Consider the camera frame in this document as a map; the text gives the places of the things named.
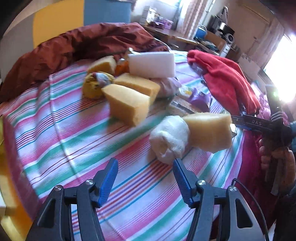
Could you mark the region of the right hand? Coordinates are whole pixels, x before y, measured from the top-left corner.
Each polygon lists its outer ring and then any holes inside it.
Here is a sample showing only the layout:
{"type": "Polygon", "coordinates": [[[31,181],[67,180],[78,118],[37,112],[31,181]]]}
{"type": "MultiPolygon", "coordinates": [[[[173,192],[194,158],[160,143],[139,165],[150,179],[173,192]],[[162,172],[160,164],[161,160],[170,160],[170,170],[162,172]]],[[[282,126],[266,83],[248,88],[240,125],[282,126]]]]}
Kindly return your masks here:
{"type": "Polygon", "coordinates": [[[272,140],[262,138],[259,141],[259,155],[263,170],[276,169],[279,166],[280,190],[287,189],[295,183],[295,157],[288,147],[275,148],[272,140]]]}

